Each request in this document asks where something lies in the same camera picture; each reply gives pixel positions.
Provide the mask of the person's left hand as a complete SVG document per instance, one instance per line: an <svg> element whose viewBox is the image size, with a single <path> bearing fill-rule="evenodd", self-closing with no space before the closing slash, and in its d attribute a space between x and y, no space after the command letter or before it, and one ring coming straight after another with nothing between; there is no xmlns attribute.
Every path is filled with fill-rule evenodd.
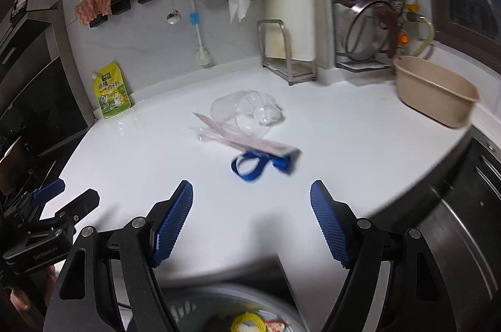
<svg viewBox="0 0 501 332"><path fill-rule="evenodd" d="M49 306L51 296L57 283L58 275L54 265L28 278L21 286L10 287L10 301L28 327L34 331L42 331L45 316L37 303L43 299L45 307Z"/></svg>

